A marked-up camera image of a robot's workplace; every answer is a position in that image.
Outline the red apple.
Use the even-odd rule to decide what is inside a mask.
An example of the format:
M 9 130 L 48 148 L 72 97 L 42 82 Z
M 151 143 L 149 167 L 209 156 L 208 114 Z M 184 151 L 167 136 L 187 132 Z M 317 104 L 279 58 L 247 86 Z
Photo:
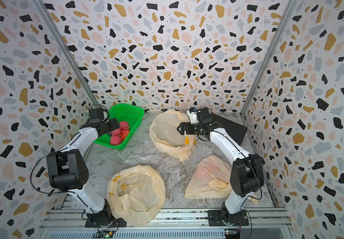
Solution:
M 121 130 L 120 137 L 122 138 L 122 140 L 125 140 L 129 134 L 130 134 L 129 129 L 123 129 Z
M 119 122 L 120 129 L 121 130 L 129 130 L 129 124 L 126 121 L 121 121 Z
M 123 142 L 123 139 L 122 139 L 122 137 L 119 136 L 119 135 L 113 135 L 113 136 L 110 138 L 110 144 L 113 145 L 113 146 L 120 145 L 122 142 Z
M 116 130 L 111 131 L 110 133 L 112 134 L 112 136 L 118 136 L 121 134 L 121 129 L 118 128 Z

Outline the beige plastic bag with apples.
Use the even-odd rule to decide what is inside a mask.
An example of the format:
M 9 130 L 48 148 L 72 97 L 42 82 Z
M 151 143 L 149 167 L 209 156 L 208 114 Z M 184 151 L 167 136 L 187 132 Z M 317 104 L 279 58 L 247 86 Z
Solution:
M 108 183 L 107 201 L 115 218 L 134 227 L 150 222 L 166 200 L 165 182 L 157 170 L 136 165 L 116 173 Z

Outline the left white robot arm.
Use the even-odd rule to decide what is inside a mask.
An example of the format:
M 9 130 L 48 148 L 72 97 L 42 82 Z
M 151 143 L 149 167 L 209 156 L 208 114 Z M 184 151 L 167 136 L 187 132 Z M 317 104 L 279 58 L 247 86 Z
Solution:
M 95 140 L 119 128 L 116 118 L 102 122 L 95 119 L 83 125 L 65 147 L 46 156 L 50 185 L 71 195 L 83 206 L 90 222 L 103 226 L 112 221 L 111 209 L 89 182 L 83 156 Z

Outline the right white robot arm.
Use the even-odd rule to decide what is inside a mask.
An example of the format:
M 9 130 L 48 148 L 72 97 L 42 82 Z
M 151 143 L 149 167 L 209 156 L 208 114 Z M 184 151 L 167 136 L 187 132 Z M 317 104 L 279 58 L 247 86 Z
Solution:
M 177 131 L 181 135 L 203 136 L 224 153 L 232 165 L 232 192 L 222 208 L 223 215 L 239 214 L 248 198 L 264 186 L 262 158 L 241 147 L 247 128 L 214 114 L 207 107 L 190 108 L 189 122 L 182 122 Z

